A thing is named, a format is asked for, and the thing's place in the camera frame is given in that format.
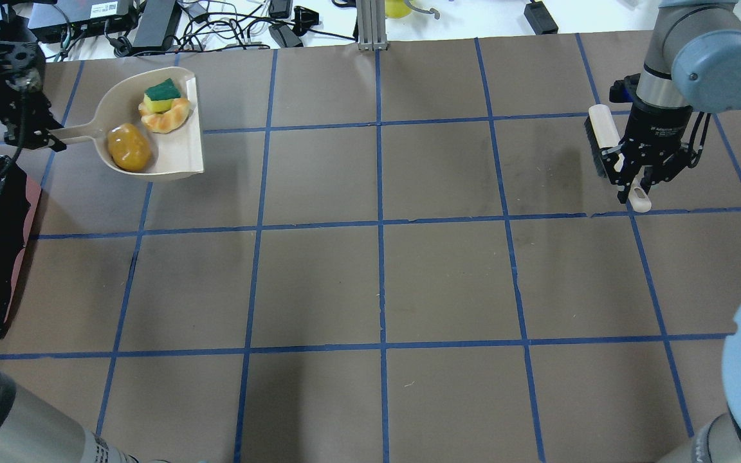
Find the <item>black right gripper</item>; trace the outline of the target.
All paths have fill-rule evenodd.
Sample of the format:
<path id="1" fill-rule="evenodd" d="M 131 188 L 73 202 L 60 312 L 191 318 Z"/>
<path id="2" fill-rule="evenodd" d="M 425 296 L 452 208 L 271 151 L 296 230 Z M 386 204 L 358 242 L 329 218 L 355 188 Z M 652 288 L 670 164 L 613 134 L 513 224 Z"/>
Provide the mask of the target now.
<path id="1" fill-rule="evenodd" d="M 663 181 L 673 181 L 683 169 L 698 165 L 699 152 L 682 141 L 691 115 L 691 106 L 662 108 L 647 103 L 632 104 L 621 135 L 623 153 L 641 166 L 644 193 L 649 194 L 653 186 Z M 617 172 L 615 185 L 618 202 L 626 204 L 632 188 L 632 169 Z"/>

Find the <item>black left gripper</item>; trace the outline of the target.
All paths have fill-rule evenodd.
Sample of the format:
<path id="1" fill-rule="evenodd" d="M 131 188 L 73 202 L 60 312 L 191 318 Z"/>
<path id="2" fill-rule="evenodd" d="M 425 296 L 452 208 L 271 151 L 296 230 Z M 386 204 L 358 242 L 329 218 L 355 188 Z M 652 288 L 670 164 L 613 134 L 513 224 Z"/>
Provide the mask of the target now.
<path id="1" fill-rule="evenodd" d="M 0 41 L 0 123 L 3 141 L 21 149 L 66 150 L 54 130 L 64 128 L 43 91 L 44 54 L 36 43 Z"/>

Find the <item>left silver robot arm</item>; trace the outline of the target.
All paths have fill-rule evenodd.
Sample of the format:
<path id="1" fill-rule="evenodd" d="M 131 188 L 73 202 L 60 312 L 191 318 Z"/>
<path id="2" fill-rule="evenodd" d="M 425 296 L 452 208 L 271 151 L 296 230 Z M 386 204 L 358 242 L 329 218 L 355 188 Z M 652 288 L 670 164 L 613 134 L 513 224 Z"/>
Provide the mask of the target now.
<path id="1" fill-rule="evenodd" d="M 26 147 L 64 149 L 42 94 L 44 55 L 34 43 L 0 41 L 0 121 L 12 156 L 0 156 L 0 336 L 8 330 L 24 249 L 41 188 L 17 166 Z M 0 462 L 134 462 L 136 458 L 24 389 L 0 370 Z"/>

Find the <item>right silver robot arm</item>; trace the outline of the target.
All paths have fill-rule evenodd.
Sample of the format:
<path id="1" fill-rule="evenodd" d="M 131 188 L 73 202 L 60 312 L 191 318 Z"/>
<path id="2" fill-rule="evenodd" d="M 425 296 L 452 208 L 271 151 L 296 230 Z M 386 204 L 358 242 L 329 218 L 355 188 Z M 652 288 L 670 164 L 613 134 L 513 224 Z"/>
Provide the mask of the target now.
<path id="1" fill-rule="evenodd" d="M 608 106 L 589 108 L 585 121 L 598 174 L 617 188 L 620 203 L 651 209 L 653 185 L 670 182 L 702 158 L 698 122 L 741 108 L 741 20 L 735 1 L 662 1 L 639 74 L 610 87 L 609 99 L 630 103 L 618 134 Z M 741 304 L 737 331 L 724 340 L 721 371 L 728 410 L 698 429 L 662 462 L 741 462 Z"/>

